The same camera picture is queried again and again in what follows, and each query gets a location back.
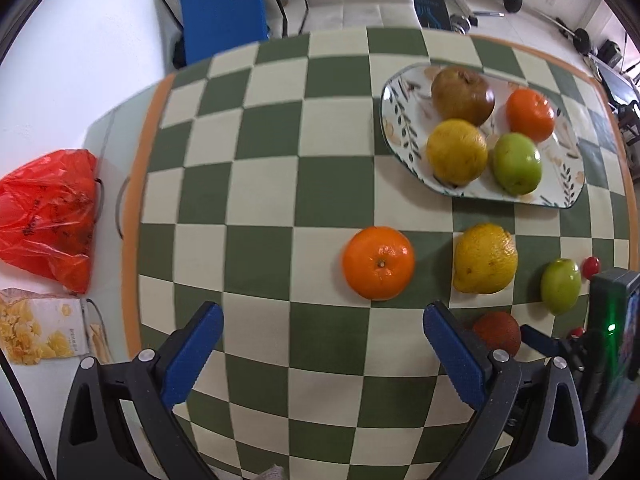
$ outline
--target tangerine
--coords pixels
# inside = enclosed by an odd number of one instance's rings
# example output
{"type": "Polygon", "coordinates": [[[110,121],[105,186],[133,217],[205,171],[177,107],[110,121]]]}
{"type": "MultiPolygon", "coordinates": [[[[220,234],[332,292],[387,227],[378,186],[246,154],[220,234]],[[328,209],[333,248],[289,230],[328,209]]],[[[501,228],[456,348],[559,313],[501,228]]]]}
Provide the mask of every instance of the tangerine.
{"type": "Polygon", "coordinates": [[[367,300],[390,300],[414,275],[411,242],[391,227],[367,227],[342,254],[342,272],[349,286],[367,300]]]}
{"type": "Polygon", "coordinates": [[[512,132],[526,135],[534,142],[549,138],[556,126],[556,113],[549,100],[529,88],[519,88],[507,99],[507,121],[512,132]]]}

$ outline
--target green apple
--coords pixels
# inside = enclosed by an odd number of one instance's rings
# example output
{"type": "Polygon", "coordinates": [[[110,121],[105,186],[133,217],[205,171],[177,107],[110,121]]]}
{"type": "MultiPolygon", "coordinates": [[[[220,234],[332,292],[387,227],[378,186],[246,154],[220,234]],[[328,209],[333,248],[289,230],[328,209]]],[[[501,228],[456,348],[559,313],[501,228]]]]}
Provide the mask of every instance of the green apple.
{"type": "Polygon", "coordinates": [[[542,301],[554,316],[572,309],[580,295],[580,269],[573,260],[558,258],[546,266],[540,281],[542,301]]]}
{"type": "Polygon", "coordinates": [[[495,143],[493,154],[494,175],[510,194],[531,193],[542,179],[540,152],[529,137],[506,134],[495,143]]]}

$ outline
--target red fruit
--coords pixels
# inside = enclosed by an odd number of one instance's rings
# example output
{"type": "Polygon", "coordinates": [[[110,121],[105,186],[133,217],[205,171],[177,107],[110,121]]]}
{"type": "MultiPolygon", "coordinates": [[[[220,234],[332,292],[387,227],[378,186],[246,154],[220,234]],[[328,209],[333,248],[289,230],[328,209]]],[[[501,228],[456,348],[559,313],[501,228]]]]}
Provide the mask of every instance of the red fruit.
{"type": "Polygon", "coordinates": [[[473,331],[489,350],[506,350],[512,357],[520,349],[520,327],[506,312],[488,312],[475,322],[473,331]]]}
{"type": "Polygon", "coordinates": [[[581,326],[579,326],[578,328],[574,328],[573,330],[571,330],[571,332],[569,332],[569,337],[571,336],[582,337],[582,334],[584,334],[584,329],[581,326]]]}
{"type": "Polygon", "coordinates": [[[582,262],[582,275],[590,280],[594,274],[600,272],[600,260],[596,256],[589,256],[582,262]]]}

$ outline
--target table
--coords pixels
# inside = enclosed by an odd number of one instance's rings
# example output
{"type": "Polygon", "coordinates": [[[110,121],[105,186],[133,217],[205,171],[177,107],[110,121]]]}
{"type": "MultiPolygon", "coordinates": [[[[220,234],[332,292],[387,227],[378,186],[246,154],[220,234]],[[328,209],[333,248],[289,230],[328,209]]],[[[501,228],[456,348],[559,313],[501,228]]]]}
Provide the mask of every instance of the table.
{"type": "MultiPolygon", "coordinates": [[[[220,478],[273,464],[292,480],[425,479],[471,410],[422,334],[440,299],[465,324],[510,312],[551,335],[585,323],[588,284],[554,318],[545,265],[595,254],[638,268],[638,221],[620,134],[594,80],[525,47],[442,31],[352,28],[249,44],[162,81],[124,205],[122,306],[129,351],[158,348],[204,300],[225,331],[178,421],[220,478]],[[386,150],[379,95],[414,62],[456,63],[544,92],[572,121],[586,185],[571,209],[448,198],[386,150]],[[515,236],[516,277],[497,294],[451,283],[456,237],[491,221],[515,236]],[[361,228],[411,240],[413,281],[366,301],[339,269],[361,228]]],[[[524,345],[521,360],[541,358],[524,345]]],[[[495,468],[508,448],[504,436],[495,468]]]]}

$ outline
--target plate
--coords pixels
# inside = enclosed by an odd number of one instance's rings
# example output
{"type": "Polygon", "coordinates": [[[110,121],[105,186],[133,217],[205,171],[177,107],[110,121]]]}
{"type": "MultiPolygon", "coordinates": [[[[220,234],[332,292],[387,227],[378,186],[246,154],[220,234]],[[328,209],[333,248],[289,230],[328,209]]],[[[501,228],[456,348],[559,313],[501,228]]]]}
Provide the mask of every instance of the plate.
{"type": "MultiPolygon", "coordinates": [[[[547,98],[556,110],[556,127],[547,140],[538,144],[542,180],[535,191],[522,196],[508,194],[496,181],[489,164],[479,178],[466,186],[446,184],[434,177],[424,148],[430,133],[442,121],[431,101],[431,83],[445,67],[411,65],[385,83],[380,122],[386,145],[398,160],[425,186],[444,195],[571,207],[584,186],[584,164],[571,122],[549,96],[547,98]]],[[[500,136],[510,132],[504,105],[511,93],[524,85],[487,74],[482,77],[495,95],[494,112],[480,126],[487,147],[492,150],[500,136]]]]}

